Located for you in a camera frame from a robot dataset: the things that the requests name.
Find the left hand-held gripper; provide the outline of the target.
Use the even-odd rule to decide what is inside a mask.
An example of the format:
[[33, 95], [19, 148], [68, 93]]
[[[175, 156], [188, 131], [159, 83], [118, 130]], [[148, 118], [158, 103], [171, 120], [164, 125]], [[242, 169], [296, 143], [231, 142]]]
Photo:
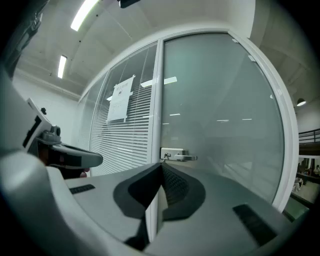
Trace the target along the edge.
[[61, 128], [51, 124], [31, 98], [26, 103], [35, 112], [34, 124], [23, 142], [28, 153], [38, 157], [46, 166], [56, 168], [92, 168], [102, 164], [101, 154], [63, 143]]

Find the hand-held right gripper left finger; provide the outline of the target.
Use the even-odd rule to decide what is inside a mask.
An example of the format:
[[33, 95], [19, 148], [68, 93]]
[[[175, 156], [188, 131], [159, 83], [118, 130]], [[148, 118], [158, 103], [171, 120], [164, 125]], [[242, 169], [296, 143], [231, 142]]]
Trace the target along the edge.
[[84, 212], [117, 241], [139, 251], [161, 251], [161, 236], [147, 214], [160, 188], [161, 164], [89, 178], [69, 179]]

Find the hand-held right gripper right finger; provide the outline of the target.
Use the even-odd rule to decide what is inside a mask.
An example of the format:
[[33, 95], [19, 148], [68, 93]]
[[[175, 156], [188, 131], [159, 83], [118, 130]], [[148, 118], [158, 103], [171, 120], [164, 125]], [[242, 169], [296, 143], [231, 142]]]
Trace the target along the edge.
[[182, 165], [173, 168], [199, 180], [200, 208], [185, 220], [165, 221], [144, 253], [151, 256], [270, 255], [295, 226], [269, 202], [240, 183]]

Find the silver door handle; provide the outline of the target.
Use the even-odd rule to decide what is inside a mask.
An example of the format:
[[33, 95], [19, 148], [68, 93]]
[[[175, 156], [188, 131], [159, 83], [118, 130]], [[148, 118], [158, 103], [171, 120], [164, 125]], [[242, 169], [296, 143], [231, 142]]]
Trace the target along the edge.
[[174, 155], [176, 161], [187, 162], [187, 161], [196, 161], [198, 157], [196, 155], [189, 155], [188, 151], [180, 150]]

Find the frosted glass door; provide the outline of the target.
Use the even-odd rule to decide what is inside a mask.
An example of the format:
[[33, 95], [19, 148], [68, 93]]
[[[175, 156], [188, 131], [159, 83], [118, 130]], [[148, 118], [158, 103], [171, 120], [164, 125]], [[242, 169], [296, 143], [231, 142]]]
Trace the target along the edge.
[[272, 203], [281, 180], [284, 130], [274, 92], [227, 33], [164, 43], [160, 146], [174, 164], [232, 179]]

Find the window with white blinds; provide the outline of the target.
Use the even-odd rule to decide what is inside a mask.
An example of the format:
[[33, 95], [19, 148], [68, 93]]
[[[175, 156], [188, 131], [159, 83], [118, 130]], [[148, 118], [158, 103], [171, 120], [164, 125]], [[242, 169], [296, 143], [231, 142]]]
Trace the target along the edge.
[[[143, 166], [150, 161], [149, 123], [157, 44], [149, 44], [112, 67], [99, 92], [91, 125], [89, 149], [103, 162], [91, 169], [102, 176]], [[131, 79], [122, 109], [112, 106], [113, 94]]]

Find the white paper notice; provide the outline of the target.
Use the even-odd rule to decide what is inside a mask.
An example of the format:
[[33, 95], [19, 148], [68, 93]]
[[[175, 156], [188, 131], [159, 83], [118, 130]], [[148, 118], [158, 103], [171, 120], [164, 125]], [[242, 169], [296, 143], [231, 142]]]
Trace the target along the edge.
[[131, 92], [132, 84], [135, 77], [135, 75], [132, 75], [132, 77], [115, 85], [109, 105], [107, 123], [117, 120], [126, 121], [129, 99], [133, 94]]

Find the long ceiling light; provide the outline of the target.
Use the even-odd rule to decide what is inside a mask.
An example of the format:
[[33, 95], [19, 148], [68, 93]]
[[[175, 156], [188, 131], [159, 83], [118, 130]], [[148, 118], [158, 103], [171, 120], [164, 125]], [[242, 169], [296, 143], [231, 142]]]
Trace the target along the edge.
[[83, 21], [92, 10], [92, 8], [97, 4], [99, 0], [84, 0], [82, 5], [80, 6], [79, 10], [77, 11], [73, 21], [70, 25], [70, 28], [74, 31], [78, 31], [81, 27]]
[[57, 72], [57, 76], [60, 79], [63, 78], [64, 69], [65, 69], [65, 65], [66, 65], [67, 59], [68, 58], [66, 56], [64, 56], [64, 55], [60, 56], [59, 65], [58, 65], [58, 72]]

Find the dark metal railing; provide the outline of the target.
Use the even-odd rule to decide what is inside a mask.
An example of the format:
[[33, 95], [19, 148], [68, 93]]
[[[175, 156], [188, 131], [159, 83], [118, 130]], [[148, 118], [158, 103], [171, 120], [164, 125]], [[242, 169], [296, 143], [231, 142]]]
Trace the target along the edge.
[[320, 143], [320, 128], [298, 134], [299, 144]]

